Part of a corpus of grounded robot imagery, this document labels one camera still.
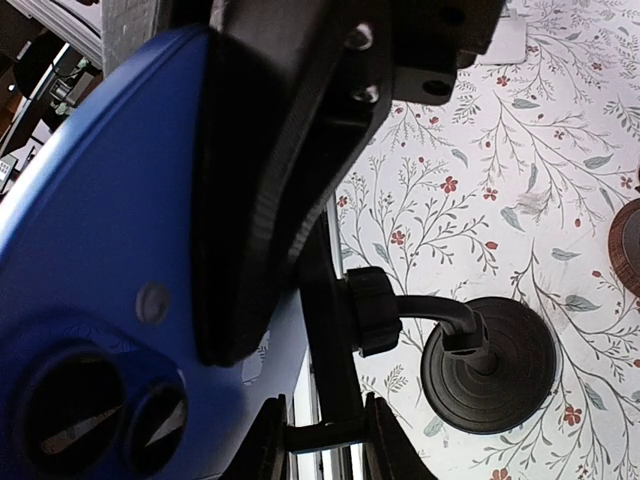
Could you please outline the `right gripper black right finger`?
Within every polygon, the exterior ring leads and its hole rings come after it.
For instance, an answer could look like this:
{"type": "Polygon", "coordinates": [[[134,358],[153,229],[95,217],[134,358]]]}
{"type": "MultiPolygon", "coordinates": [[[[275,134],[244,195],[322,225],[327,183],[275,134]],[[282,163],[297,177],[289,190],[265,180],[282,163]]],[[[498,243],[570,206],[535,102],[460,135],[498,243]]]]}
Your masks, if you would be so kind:
{"type": "Polygon", "coordinates": [[[365,479],[435,480],[386,400],[366,396],[367,433],[363,444],[365,479]]]}

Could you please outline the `small round base phone stand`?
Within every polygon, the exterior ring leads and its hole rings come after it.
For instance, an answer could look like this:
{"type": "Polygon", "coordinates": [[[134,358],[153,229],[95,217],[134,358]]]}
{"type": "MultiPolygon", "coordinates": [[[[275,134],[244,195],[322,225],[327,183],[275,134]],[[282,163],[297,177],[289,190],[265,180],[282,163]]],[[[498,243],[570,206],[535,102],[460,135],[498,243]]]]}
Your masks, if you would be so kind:
{"type": "Polygon", "coordinates": [[[630,201],[614,216],[608,234],[611,267],[622,285],[639,296],[639,200],[630,201]]]}

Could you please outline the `black phone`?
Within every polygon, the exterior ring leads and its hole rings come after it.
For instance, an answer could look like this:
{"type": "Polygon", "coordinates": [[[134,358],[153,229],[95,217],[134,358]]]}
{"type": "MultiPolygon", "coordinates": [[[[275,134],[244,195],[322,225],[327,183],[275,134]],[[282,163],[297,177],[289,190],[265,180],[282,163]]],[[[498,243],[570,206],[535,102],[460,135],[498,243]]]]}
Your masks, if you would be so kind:
{"type": "Polygon", "coordinates": [[[191,185],[210,35],[164,33],[56,131],[1,204],[5,479],[282,479],[249,449],[307,347],[285,293],[259,351],[200,362],[191,185]]]}

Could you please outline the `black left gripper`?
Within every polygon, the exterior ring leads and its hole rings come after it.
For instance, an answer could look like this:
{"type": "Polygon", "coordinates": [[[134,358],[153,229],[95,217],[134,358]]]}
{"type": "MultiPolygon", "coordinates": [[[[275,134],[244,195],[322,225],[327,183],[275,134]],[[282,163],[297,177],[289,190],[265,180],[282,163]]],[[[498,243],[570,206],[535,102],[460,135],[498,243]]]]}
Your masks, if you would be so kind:
{"type": "Polygon", "coordinates": [[[279,102],[331,80],[349,96],[376,86],[443,105],[457,73],[489,49],[501,1],[217,1],[219,51],[279,102]]]}

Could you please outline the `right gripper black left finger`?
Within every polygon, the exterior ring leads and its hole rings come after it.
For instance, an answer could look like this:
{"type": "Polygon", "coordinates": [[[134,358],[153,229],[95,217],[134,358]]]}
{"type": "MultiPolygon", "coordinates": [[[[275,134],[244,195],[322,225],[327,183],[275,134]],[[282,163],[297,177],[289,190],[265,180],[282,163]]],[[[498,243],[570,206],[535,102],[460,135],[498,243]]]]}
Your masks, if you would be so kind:
{"type": "Polygon", "coordinates": [[[284,446],[286,399],[268,398],[220,480],[280,480],[288,478],[284,446]]]}

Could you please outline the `black gooseneck stand round base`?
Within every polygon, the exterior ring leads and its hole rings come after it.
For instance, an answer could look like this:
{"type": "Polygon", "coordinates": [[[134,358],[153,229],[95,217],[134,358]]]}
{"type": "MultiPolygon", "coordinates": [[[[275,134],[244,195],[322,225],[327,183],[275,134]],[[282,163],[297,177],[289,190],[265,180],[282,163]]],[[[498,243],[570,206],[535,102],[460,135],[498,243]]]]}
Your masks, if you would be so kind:
{"type": "Polygon", "coordinates": [[[380,267],[343,277],[353,355],[397,347],[405,318],[435,322],[420,359],[421,389],[445,424],[471,434],[507,432],[550,395],[558,360],[554,336],[531,308],[505,297],[459,302],[397,295],[380,267]]]}

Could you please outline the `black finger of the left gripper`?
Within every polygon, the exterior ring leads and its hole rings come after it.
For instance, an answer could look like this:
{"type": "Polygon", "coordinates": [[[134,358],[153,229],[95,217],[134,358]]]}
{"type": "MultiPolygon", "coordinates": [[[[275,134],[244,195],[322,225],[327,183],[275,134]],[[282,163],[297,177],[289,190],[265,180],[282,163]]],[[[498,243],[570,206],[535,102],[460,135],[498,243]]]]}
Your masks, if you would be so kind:
{"type": "Polygon", "coordinates": [[[392,46],[355,26],[212,34],[194,159],[194,338],[232,365],[264,335],[325,204],[391,104],[392,46]]]}

